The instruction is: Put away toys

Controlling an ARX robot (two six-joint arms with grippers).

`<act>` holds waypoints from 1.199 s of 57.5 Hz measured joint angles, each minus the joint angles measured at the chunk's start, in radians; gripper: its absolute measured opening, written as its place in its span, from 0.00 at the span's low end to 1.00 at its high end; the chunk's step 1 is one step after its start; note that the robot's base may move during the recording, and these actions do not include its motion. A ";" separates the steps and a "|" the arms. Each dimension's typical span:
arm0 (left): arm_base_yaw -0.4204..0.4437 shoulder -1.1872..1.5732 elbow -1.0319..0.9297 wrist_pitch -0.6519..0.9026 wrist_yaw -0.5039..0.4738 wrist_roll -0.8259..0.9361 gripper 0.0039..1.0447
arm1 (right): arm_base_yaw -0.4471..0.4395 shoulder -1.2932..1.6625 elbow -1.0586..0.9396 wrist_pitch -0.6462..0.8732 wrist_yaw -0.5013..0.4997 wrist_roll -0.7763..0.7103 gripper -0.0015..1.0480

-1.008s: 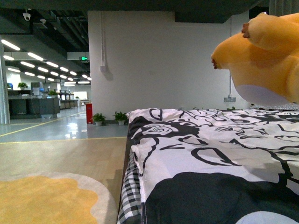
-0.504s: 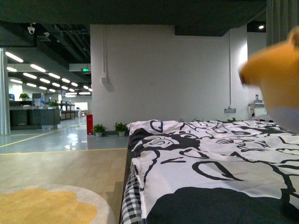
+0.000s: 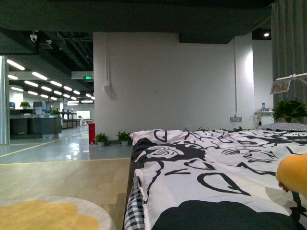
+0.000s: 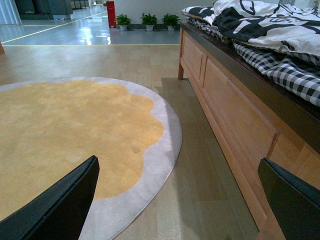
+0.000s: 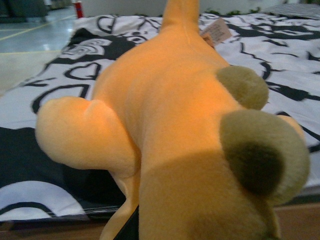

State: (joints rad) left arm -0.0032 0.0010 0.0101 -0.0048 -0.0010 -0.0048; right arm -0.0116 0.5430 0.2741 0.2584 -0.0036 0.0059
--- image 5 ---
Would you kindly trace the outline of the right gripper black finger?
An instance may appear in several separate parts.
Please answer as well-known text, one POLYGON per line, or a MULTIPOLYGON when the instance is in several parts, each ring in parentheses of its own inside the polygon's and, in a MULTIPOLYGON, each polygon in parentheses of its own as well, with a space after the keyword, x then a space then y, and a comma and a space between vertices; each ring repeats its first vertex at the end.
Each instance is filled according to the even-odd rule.
POLYGON ((139 240, 139 206, 117 234, 117 240, 139 240))

